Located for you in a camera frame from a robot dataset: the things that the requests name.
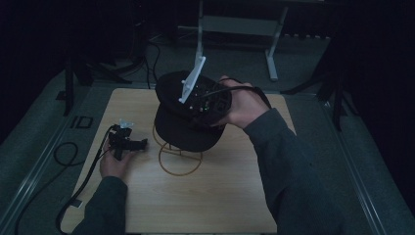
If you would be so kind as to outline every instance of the black cord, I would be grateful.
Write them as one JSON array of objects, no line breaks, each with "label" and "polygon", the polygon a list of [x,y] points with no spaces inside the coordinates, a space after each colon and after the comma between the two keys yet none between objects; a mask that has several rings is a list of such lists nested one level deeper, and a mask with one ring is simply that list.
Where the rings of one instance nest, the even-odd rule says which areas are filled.
[{"label": "black cord", "polygon": [[96,156],[95,156],[95,159],[94,159],[94,161],[92,162],[92,165],[89,167],[89,171],[88,171],[88,173],[86,174],[86,177],[85,177],[85,179],[83,180],[83,182],[82,182],[82,184],[80,185],[80,187],[79,187],[79,189],[76,191],[76,193],[74,193],[73,194],[73,196],[72,197],[70,197],[70,199],[64,204],[64,206],[61,208],[61,210],[59,211],[59,213],[58,213],[58,215],[56,216],[56,219],[55,219],[55,226],[56,226],[56,228],[58,229],[58,231],[61,233],[61,234],[67,234],[66,232],[64,232],[64,231],[62,231],[62,229],[61,229],[61,222],[62,222],[62,219],[63,219],[63,217],[64,217],[64,214],[65,214],[65,212],[67,211],[67,208],[75,201],[75,199],[79,196],[79,194],[83,191],[83,189],[85,188],[85,186],[86,186],[86,184],[88,183],[88,181],[89,181],[89,179],[91,178],[91,175],[92,175],[92,173],[94,172],[94,169],[95,169],[95,166],[96,166],[96,164],[97,164],[97,162],[98,162],[98,160],[100,160],[101,159],[101,157],[103,157],[107,152],[104,152],[103,154],[101,154],[102,153],[102,149],[103,149],[103,147],[104,147],[104,143],[105,143],[105,141],[107,140],[107,137],[108,137],[108,135],[109,135],[109,133],[110,133],[110,131],[113,129],[115,127],[115,125],[112,125],[110,128],[108,128],[108,130],[107,130],[107,132],[106,132],[106,134],[105,134],[105,136],[104,136],[104,138],[103,138],[103,140],[102,140],[102,142],[101,142],[101,145],[100,145],[100,148],[98,149],[98,152],[97,152],[97,154],[96,154]]},{"label": "black cord", "polygon": [[231,90],[251,90],[251,91],[257,93],[257,89],[258,88],[251,87],[251,86],[231,86],[231,87],[223,88],[221,90],[216,90],[216,91],[209,92],[209,93],[203,95],[202,98],[207,98],[209,96],[216,95],[216,94],[219,94],[219,93],[222,93],[222,92],[225,92],[225,91],[231,91]]},{"label": "black cord", "polygon": [[[61,161],[59,161],[58,160],[58,157],[57,157],[57,152],[58,152],[58,150],[61,148],[61,147],[63,147],[63,146],[65,146],[65,145],[72,145],[73,147],[74,147],[74,149],[75,149],[75,151],[74,151],[74,153],[73,153],[73,156],[72,156],[72,158],[70,159],[70,161],[69,161],[69,163],[67,163],[67,164],[65,164],[65,163],[62,163]],[[54,151],[54,158],[55,158],[55,161],[57,161],[58,162],[58,164],[59,165],[63,165],[64,166],[64,168],[63,169],[61,169],[54,177],[52,177],[45,185],[43,185],[43,187],[41,187],[40,189],[39,189],[39,191],[37,191],[37,193],[36,194],[34,194],[31,198],[30,198],[30,200],[24,205],[24,207],[23,207],[23,209],[22,209],[22,211],[20,212],[20,214],[19,214],[19,216],[18,216],[18,218],[17,218],[17,221],[16,221],[16,224],[15,224],[15,235],[18,235],[19,234],[19,225],[20,225],[20,223],[21,223],[21,220],[22,220],[22,217],[23,217],[23,215],[24,215],[24,213],[25,213],[25,211],[27,210],[27,208],[31,205],[31,203],[37,198],[37,196],[39,196],[40,195],[40,193],[41,192],[43,192],[43,190],[45,190],[53,181],[55,181],[68,167],[70,167],[70,166],[74,166],[74,165],[81,165],[81,164],[83,164],[84,163],[84,161],[82,161],[82,162],[80,162],[80,163],[76,163],[76,164],[73,164],[73,161],[75,160],[75,158],[76,158],[76,156],[77,156],[77,153],[78,153],[78,147],[76,146],[76,144],[75,143],[73,143],[73,142],[65,142],[65,143],[62,143],[62,144],[60,144],[58,147],[56,147],[56,149],[55,149],[55,151]]]},{"label": "black cord", "polygon": [[143,63],[144,63],[144,57],[137,57],[134,59],[130,59],[131,61],[131,65],[126,66],[126,67],[122,67],[122,68],[118,68],[118,69],[114,69],[112,70],[113,72],[115,72],[116,74],[122,75],[123,77],[127,77],[137,71],[139,71],[142,67],[143,67]]},{"label": "black cord", "polygon": [[154,47],[156,47],[156,49],[158,50],[158,53],[157,53],[157,56],[156,56],[156,60],[153,63],[153,69],[152,69],[152,71],[153,71],[153,78],[155,79],[155,82],[157,83],[159,80],[158,80],[158,78],[156,76],[156,64],[157,64],[157,62],[159,60],[161,50],[160,50],[160,47],[156,43],[149,42],[149,44],[152,45],[152,46],[154,46]]},{"label": "black cord", "polygon": [[242,81],[240,81],[240,80],[238,80],[238,79],[236,79],[236,78],[233,78],[233,77],[226,77],[226,78],[221,78],[220,80],[219,80],[219,82],[220,81],[224,81],[224,80],[234,80],[234,81],[236,81],[236,82],[238,82],[238,83],[243,83]]},{"label": "black cord", "polygon": [[157,50],[158,50],[156,59],[153,62],[153,67],[151,69],[150,69],[150,65],[149,65],[149,61],[147,60],[147,57],[144,58],[144,63],[145,63],[146,68],[147,68],[147,77],[146,77],[147,78],[147,86],[148,86],[149,89],[151,89],[151,86],[150,86],[150,72],[153,75],[153,79],[155,80],[155,83],[159,82],[159,79],[157,78],[157,75],[156,75],[156,64],[159,61],[159,57],[160,57],[160,54],[161,54],[161,49],[156,43],[149,42],[149,45],[152,45],[152,46],[156,47]]}]

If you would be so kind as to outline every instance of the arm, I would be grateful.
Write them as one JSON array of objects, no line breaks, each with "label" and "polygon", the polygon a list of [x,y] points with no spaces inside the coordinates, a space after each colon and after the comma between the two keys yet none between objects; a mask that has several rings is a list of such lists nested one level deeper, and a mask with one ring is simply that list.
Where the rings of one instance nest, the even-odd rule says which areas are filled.
[{"label": "arm", "polygon": [[114,176],[103,178],[72,234],[125,234],[127,186]]},{"label": "arm", "polygon": [[127,185],[122,181],[134,152],[118,161],[107,143],[100,162],[103,177],[97,191],[85,207],[84,219],[72,234],[125,234]]},{"label": "arm", "polygon": [[[242,85],[223,78],[227,77],[222,77],[224,85]],[[266,204],[279,235],[344,233],[343,214],[312,168],[312,152],[288,128],[277,110],[266,106],[252,91],[235,90],[229,114],[218,124],[223,123],[234,124],[250,136]]]}]

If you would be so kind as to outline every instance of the hand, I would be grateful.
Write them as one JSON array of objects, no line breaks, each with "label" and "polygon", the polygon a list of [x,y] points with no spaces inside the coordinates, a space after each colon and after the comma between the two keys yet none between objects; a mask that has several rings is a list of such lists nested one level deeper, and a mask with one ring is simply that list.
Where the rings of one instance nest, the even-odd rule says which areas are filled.
[{"label": "hand", "polygon": [[[228,76],[222,76],[219,82],[225,86],[246,85],[252,87],[249,83],[239,83],[233,79],[226,79]],[[228,115],[226,115],[217,124],[234,124],[240,128],[245,128],[263,113],[269,110],[268,106],[255,92],[251,90],[239,89],[232,92],[232,105]]]},{"label": "hand", "polygon": [[136,152],[128,152],[121,161],[118,161],[114,157],[114,150],[110,150],[109,140],[106,141],[104,145],[105,154],[101,158],[100,162],[100,172],[101,176],[104,178],[106,176],[115,176],[120,179],[123,179],[127,168],[128,163],[130,162],[131,158],[136,155]]}]

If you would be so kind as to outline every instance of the person's left hand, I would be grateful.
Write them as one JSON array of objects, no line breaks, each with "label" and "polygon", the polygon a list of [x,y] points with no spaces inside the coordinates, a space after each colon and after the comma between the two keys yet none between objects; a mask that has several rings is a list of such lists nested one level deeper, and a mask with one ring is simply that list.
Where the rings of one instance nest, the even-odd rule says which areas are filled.
[{"label": "person's left hand", "polygon": [[125,173],[127,172],[128,163],[131,158],[137,154],[137,152],[128,152],[123,156],[121,161],[118,161],[114,157],[114,150],[110,150],[109,140],[106,141],[104,145],[104,156],[101,158],[100,162],[100,172],[101,176],[115,176],[123,180]]}]

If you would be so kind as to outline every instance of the wooden table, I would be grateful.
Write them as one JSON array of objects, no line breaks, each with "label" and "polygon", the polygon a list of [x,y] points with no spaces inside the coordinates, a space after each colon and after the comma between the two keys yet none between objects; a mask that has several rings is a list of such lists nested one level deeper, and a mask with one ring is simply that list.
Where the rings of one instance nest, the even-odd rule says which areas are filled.
[{"label": "wooden table", "polygon": [[[294,130],[285,99],[267,95]],[[134,122],[131,139],[148,138],[148,149],[130,164],[126,183],[128,233],[274,233],[277,226],[268,211],[253,145],[243,130],[227,125],[219,142],[203,152],[200,167],[191,174],[174,176],[162,170],[160,145],[153,137],[159,100],[154,90],[116,89],[80,173],[75,190],[92,164],[106,130],[122,118]],[[185,172],[197,161],[161,154],[163,165]],[[82,220],[86,203],[101,180],[96,168],[79,195],[80,208],[69,207],[62,228],[71,232]]]}]

